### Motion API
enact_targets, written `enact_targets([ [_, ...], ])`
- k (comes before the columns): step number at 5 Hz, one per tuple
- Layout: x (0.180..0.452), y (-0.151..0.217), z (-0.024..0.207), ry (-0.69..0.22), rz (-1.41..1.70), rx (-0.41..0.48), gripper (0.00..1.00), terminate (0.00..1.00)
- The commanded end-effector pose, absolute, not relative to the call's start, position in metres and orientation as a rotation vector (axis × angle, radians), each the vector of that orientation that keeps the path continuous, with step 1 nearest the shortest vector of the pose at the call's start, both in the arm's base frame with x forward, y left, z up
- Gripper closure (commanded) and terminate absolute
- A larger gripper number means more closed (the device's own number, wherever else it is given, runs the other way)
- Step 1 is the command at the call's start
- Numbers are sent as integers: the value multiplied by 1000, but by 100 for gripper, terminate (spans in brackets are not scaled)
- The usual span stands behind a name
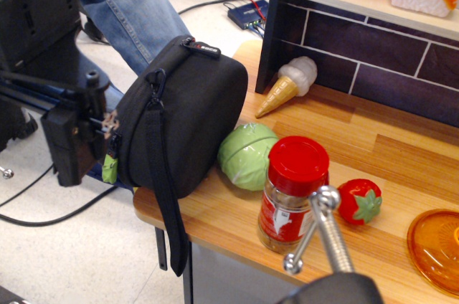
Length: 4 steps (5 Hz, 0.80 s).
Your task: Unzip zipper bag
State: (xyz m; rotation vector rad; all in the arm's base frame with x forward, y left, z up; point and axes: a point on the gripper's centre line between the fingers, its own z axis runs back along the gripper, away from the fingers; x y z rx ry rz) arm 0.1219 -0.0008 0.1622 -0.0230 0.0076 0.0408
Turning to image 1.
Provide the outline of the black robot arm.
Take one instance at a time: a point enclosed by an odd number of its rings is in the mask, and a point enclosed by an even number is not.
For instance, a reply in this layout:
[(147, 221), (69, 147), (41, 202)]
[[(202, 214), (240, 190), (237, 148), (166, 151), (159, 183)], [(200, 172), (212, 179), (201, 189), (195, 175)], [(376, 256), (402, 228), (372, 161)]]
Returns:
[(105, 153), (110, 80), (77, 48), (80, 24), (78, 0), (1, 0), (1, 143), (38, 112), (61, 186)]

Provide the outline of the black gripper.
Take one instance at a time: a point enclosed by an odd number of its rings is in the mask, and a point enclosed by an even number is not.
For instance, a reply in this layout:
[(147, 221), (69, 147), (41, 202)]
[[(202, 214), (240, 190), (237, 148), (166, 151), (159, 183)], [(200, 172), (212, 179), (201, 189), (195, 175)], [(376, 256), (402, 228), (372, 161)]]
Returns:
[[(104, 92), (110, 84), (75, 45), (24, 51), (1, 46), (1, 148), (25, 135), (22, 108), (41, 114), (61, 186), (76, 186), (105, 152)], [(102, 180), (114, 184), (118, 159), (109, 153)]]

